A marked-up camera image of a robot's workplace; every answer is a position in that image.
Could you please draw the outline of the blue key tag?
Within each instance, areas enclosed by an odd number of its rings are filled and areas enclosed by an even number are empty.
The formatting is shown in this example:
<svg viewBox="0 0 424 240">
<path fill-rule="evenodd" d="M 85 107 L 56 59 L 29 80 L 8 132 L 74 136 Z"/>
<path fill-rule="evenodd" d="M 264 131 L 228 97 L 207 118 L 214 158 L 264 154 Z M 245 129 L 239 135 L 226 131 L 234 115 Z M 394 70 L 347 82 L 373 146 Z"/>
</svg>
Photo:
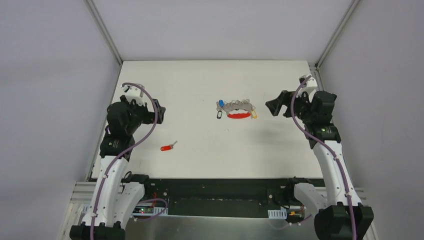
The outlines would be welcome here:
<svg viewBox="0 0 424 240">
<path fill-rule="evenodd" d="M 225 105 L 225 103 L 224 103 L 224 101 L 223 101 L 223 100 L 221 100 L 221 99 L 220 99 L 220 100 L 218 101 L 218 105 L 219 105 L 219 107 L 220 107 L 220 108 L 223 108 L 223 107 L 224 107 L 224 105 Z"/>
</svg>

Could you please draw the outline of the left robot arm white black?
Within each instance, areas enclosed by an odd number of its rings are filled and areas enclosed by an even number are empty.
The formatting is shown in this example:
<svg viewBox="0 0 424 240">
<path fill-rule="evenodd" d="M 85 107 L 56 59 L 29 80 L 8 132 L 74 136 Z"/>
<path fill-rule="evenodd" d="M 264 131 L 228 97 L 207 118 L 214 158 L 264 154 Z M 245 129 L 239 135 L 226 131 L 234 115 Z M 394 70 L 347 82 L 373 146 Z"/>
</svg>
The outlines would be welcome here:
<svg viewBox="0 0 424 240">
<path fill-rule="evenodd" d="M 142 125 L 161 124 L 166 108 L 155 98 L 153 110 L 141 97 L 121 95 L 107 109 L 105 134 L 100 144 L 100 167 L 88 210 L 78 225 L 70 228 L 72 240 L 124 240 L 125 228 L 140 202 L 152 198 L 153 189 L 146 185 L 147 175 L 132 179 L 126 174 L 131 153 L 140 143 L 134 133 Z"/>
</svg>

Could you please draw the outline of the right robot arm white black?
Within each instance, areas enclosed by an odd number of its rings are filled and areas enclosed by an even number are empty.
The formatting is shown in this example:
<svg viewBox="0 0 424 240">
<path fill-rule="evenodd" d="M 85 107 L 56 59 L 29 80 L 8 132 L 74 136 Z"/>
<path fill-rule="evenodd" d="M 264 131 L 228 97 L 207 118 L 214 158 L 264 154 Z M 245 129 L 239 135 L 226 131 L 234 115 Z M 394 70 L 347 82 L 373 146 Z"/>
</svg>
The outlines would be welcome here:
<svg viewBox="0 0 424 240">
<path fill-rule="evenodd" d="M 302 121 L 301 129 L 318 160 L 326 190 L 326 196 L 322 196 L 309 179 L 292 177 L 274 201 L 283 208 L 303 205 L 305 218 L 313 219 L 320 240 L 362 240 L 374 220 L 374 212 L 362 203 L 349 177 L 341 137 L 332 123 L 336 99 L 336 94 L 322 90 L 312 98 L 307 92 L 283 90 L 265 103 L 274 117 L 286 106 L 284 117 Z"/>
</svg>

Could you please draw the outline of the key with red tag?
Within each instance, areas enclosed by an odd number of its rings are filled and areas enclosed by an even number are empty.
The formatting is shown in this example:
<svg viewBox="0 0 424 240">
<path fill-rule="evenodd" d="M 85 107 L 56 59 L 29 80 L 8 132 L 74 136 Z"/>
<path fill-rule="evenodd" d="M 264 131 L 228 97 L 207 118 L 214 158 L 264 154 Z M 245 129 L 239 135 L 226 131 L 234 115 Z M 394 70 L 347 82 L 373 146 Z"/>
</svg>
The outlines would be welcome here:
<svg viewBox="0 0 424 240">
<path fill-rule="evenodd" d="M 177 143 L 177 141 L 173 142 L 172 144 L 162 146 L 162 147 L 160 148 L 160 150 L 161 150 L 162 152 L 172 150 L 172 149 L 174 148 L 174 146 L 175 146 L 175 144 L 176 144 L 176 143 Z"/>
</svg>

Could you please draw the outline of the black key tag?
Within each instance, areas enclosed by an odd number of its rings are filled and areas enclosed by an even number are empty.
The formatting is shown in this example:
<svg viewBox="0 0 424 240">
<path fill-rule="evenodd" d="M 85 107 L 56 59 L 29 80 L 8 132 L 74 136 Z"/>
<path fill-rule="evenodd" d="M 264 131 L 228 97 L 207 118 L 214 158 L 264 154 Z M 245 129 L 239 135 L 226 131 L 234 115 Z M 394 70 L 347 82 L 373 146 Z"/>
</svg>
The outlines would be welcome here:
<svg viewBox="0 0 424 240">
<path fill-rule="evenodd" d="M 221 119 L 222 118 L 222 114 L 223 114 L 223 112 L 221 111 L 221 110 L 219 110 L 218 112 L 217 112 L 217 115 L 216 115 L 216 118 L 219 120 L 219 119 Z"/>
</svg>

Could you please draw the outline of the key organizer with red handle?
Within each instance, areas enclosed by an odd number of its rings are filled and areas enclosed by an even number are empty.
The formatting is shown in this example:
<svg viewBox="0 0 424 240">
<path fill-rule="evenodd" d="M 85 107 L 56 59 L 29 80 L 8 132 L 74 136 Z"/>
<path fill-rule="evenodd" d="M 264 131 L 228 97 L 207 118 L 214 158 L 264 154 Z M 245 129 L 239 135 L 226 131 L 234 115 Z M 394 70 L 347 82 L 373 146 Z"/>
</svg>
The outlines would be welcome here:
<svg viewBox="0 0 424 240">
<path fill-rule="evenodd" d="M 230 102 L 224 101 L 224 107 L 219 107 L 220 111 L 225 112 L 226 116 L 230 119 L 256 119 L 256 107 L 251 103 L 250 99 L 232 100 Z"/>
</svg>

